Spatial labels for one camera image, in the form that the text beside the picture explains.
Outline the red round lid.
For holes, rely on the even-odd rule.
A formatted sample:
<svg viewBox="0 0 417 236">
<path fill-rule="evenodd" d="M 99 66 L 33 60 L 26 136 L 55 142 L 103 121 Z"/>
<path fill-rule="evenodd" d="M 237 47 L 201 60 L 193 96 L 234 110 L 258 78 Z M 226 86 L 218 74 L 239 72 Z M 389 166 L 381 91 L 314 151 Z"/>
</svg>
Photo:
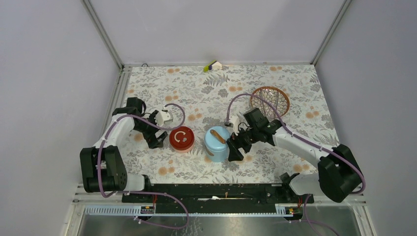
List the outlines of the red round lid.
<svg viewBox="0 0 417 236">
<path fill-rule="evenodd" d="M 173 131 L 169 135 L 169 142 L 171 147 L 187 148 L 195 144 L 195 136 L 191 128 L 181 126 Z"/>
</svg>

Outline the light blue round lid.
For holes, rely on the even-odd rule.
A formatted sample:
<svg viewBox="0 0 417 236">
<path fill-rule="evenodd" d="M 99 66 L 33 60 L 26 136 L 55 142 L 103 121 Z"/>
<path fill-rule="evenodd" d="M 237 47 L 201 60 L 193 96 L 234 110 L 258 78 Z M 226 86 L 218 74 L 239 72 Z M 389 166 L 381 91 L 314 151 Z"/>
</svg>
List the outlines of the light blue round lid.
<svg viewBox="0 0 417 236">
<path fill-rule="evenodd" d="M 226 141 L 229 137 L 230 133 L 225 127 L 211 127 L 205 134 L 205 146 L 212 154 L 215 152 L 224 152 L 228 148 Z"/>
</svg>

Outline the clear plastic tongs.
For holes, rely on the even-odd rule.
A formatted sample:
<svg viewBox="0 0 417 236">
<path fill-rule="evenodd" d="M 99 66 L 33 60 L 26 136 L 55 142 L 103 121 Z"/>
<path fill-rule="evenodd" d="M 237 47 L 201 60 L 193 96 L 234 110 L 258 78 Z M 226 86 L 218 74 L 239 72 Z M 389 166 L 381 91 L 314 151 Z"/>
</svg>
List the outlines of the clear plastic tongs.
<svg viewBox="0 0 417 236">
<path fill-rule="evenodd" d="M 279 92 L 272 88 L 262 88 L 260 90 L 260 97 L 266 102 L 261 101 L 261 111 L 269 119 L 275 119 L 277 109 L 277 101 L 279 98 Z"/>
</svg>

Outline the light blue cup container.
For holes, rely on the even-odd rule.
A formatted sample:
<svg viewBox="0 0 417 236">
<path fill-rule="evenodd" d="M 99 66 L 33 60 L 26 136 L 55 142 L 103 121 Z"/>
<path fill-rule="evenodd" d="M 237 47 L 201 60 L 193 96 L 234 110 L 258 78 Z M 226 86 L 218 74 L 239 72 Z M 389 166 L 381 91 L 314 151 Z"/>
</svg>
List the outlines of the light blue cup container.
<svg viewBox="0 0 417 236">
<path fill-rule="evenodd" d="M 229 156 L 229 149 L 227 146 L 220 149 L 211 148 L 209 145 L 206 145 L 206 156 L 212 162 L 219 163 L 225 161 Z"/>
</svg>

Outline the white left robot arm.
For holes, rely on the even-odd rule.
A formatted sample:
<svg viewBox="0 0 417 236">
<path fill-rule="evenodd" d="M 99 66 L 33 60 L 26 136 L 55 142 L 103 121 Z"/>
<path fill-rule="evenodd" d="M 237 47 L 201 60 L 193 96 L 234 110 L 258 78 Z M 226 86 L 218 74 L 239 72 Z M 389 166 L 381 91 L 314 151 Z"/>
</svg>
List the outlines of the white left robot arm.
<svg viewBox="0 0 417 236">
<path fill-rule="evenodd" d="M 167 132 L 160 136 L 156 133 L 171 119 L 166 108 L 146 114 L 145 102 L 137 97 L 129 98 L 126 106 L 116 108 L 100 140 L 80 152 L 84 190 L 88 193 L 134 191 L 140 202 L 150 200 L 153 190 L 146 185 L 146 176 L 128 174 L 120 147 L 132 130 L 142 133 L 149 148 L 163 147 Z"/>
</svg>

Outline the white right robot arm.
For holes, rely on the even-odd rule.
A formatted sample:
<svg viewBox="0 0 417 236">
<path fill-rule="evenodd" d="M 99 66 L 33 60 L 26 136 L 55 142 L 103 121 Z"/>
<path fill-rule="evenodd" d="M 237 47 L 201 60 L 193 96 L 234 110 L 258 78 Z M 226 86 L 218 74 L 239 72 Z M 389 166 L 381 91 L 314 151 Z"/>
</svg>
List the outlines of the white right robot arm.
<svg viewBox="0 0 417 236">
<path fill-rule="evenodd" d="M 293 203 L 305 194 L 326 195 L 339 203 L 365 188 L 364 176 L 345 145 L 321 146 L 292 132 L 281 119 L 268 120 L 258 108 L 236 116 L 224 126 L 206 130 L 202 141 L 210 170 L 174 174 L 194 182 L 221 174 L 227 183 L 272 183 L 281 180 L 284 200 Z"/>
</svg>

